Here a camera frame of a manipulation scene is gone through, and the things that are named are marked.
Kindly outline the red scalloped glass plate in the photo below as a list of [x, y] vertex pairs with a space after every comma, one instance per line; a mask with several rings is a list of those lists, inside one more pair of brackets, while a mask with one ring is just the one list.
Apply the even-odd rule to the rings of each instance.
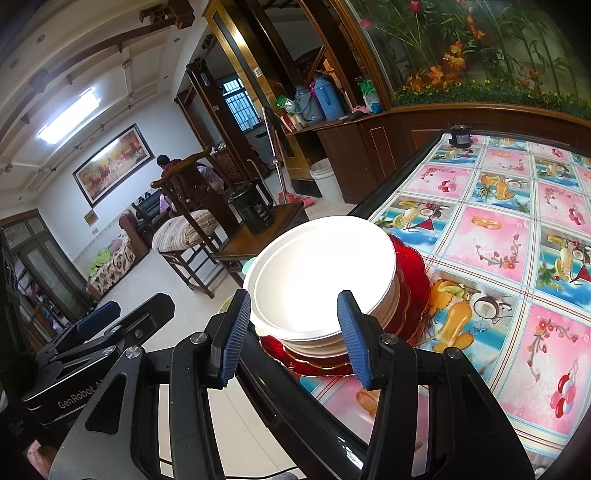
[[[401, 297], [394, 315], [384, 330], [396, 334], [410, 345], [418, 342], [424, 327], [421, 317], [430, 291], [423, 256], [395, 235], [389, 235], [397, 254]], [[310, 359], [298, 356], [273, 336], [260, 336], [259, 345], [267, 356], [273, 358], [297, 377], [349, 376], [353, 368], [347, 354], [332, 359]]]

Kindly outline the stack of white plates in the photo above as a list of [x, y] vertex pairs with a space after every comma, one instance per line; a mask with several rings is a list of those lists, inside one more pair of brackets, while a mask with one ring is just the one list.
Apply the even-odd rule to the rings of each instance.
[[346, 353], [338, 320], [343, 290], [383, 327], [393, 323], [402, 293], [391, 238], [356, 216], [318, 218], [280, 235], [253, 259], [243, 287], [256, 333], [311, 358]]

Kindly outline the patterned sofa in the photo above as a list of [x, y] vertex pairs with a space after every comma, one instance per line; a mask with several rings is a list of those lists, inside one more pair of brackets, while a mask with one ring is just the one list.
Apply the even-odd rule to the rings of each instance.
[[149, 252], [131, 210], [122, 212], [116, 225], [118, 235], [95, 254], [88, 267], [86, 291], [95, 301], [101, 300]]

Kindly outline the colourful fruit pattern tablecloth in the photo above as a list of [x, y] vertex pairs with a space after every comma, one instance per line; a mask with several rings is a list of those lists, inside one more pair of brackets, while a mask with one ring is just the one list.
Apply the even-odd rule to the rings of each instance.
[[588, 478], [589, 150], [439, 132], [356, 214], [422, 255], [419, 347], [466, 354], [537, 478]]

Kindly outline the wooden side table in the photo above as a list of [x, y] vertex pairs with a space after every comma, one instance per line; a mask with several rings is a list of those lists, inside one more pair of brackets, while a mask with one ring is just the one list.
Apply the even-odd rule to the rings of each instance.
[[239, 288], [242, 288], [242, 264], [259, 255], [267, 245], [279, 238], [291, 228], [308, 222], [304, 202], [297, 201], [271, 208], [274, 216], [273, 225], [259, 234], [252, 234], [245, 224], [240, 224], [238, 230], [221, 243], [221, 247], [214, 254], [214, 259], [221, 263], [228, 271]]

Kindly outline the dark wooden chair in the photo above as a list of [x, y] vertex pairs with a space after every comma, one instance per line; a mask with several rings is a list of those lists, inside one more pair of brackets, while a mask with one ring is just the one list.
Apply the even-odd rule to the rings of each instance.
[[[211, 165], [215, 163], [209, 147], [185, 159], [194, 156], [199, 157], [201, 165], [202, 160]], [[169, 219], [153, 235], [151, 247], [189, 289], [212, 298], [212, 285], [220, 275], [228, 274], [221, 263], [214, 259], [214, 254], [221, 247], [221, 239], [216, 232], [221, 229], [229, 236], [235, 233], [238, 226], [238, 219], [223, 194], [217, 208], [201, 207], [183, 215], [174, 215], [169, 210]]]

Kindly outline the black bucket on table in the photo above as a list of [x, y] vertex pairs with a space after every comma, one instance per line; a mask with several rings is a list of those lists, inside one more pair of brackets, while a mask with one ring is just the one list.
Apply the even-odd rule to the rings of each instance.
[[262, 180], [252, 180], [240, 186], [232, 192], [228, 202], [252, 235], [263, 233], [273, 226], [273, 196], [266, 190]]

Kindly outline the seated person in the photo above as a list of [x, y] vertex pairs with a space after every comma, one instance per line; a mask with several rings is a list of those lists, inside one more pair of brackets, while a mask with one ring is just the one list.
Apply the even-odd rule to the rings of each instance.
[[161, 197], [174, 215], [183, 215], [201, 207], [217, 208], [224, 194], [225, 184], [214, 169], [198, 162], [194, 156], [185, 160], [171, 160], [166, 155], [156, 158], [162, 169], [161, 177], [150, 186], [161, 190]]

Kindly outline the small black device on table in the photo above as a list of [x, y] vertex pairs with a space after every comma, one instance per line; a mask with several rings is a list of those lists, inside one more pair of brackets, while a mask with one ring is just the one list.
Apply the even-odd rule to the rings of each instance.
[[459, 149], [467, 149], [472, 146], [471, 128], [465, 124], [455, 124], [451, 126], [450, 144]]

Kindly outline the white trash bin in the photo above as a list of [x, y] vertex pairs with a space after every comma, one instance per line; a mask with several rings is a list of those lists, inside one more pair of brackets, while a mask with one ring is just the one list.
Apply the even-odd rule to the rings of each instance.
[[322, 194], [322, 198], [329, 203], [342, 204], [344, 198], [342, 197], [342, 190], [339, 186], [335, 171], [332, 169], [332, 164], [328, 158], [324, 158], [315, 162], [310, 167], [311, 178], [317, 184], [318, 190]]

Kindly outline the wooden sideboard counter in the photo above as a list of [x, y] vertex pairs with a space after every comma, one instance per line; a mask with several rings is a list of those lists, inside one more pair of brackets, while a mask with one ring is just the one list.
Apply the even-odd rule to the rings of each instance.
[[401, 170], [439, 132], [456, 124], [590, 151], [588, 120], [541, 108], [491, 103], [396, 107], [356, 120], [321, 123], [290, 135], [304, 152], [329, 159], [342, 197], [356, 204]]

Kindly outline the grey thermos jug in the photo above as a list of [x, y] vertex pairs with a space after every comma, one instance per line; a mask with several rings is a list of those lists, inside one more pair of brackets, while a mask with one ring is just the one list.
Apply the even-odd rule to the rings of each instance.
[[324, 112], [308, 87], [297, 86], [295, 88], [294, 106], [297, 115], [308, 125], [315, 125], [325, 121]]

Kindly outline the blue thermos jug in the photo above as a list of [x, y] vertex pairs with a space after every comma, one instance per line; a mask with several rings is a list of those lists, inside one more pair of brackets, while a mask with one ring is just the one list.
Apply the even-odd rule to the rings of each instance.
[[337, 92], [335, 92], [335, 88], [329, 80], [324, 77], [315, 79], [314, 92], [315, 97], [324, 112], [325, 119], [328, 121], [335, 121], [345, 115], [345, 111], [342, 109], [342, 104], [339, 101]]

